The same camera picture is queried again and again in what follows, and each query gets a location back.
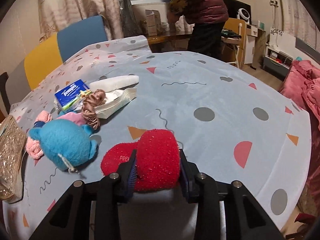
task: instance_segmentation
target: red plush toy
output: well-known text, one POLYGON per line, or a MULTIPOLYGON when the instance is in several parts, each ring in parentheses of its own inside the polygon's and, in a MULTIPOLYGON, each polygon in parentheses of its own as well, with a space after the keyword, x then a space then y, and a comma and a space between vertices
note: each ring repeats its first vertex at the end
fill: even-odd
POLYGON ((103 174, 116 172, 120 163, 129 160, 133 149, 137 149, 138 179, 135 191, 175 187, 180 175, 180 156, 177 141, 168 130, 149 130, 138 142, 113 146, 101 162, 103 174))

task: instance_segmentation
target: glittery pouch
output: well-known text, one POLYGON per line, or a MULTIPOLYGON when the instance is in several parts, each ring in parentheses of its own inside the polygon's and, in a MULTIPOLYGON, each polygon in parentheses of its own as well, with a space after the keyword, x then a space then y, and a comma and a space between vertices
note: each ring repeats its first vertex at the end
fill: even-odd
POLYGON ((12 115, 0 124, 0 199, 22 198, 21 160, 27 136, 12 115))

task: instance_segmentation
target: blue teddy bear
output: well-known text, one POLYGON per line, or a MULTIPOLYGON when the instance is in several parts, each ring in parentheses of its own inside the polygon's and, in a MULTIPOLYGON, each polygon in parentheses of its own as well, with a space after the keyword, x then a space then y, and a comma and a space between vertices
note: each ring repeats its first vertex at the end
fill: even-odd
POLYGON ((72 121, 57 119, 47 122, 42 128, 32 128, 29 136, 38 140, 44 152, 60 170, 67 170, 61 154, 73 167, 92 159, 98 143, 90 140, 92 128, 89 125, 78 126, 72 121))

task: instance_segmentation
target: black pants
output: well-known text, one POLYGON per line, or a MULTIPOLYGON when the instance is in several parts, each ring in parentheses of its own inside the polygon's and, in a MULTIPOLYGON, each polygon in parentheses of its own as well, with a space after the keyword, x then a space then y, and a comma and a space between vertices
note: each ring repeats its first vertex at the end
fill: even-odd
POLYGON ((188 51, 220 59, 221 31, 224 24, 224 22, 195 24, 188 44, 188 51))

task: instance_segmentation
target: pink blanket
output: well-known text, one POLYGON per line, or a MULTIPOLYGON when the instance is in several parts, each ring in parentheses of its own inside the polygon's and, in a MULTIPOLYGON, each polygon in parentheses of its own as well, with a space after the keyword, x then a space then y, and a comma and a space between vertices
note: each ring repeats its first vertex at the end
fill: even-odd
POLYGON ((309 60, 293 61, 279 92, 309 112, 312 147, 306 185, 320 213, 320 69, 309 60))

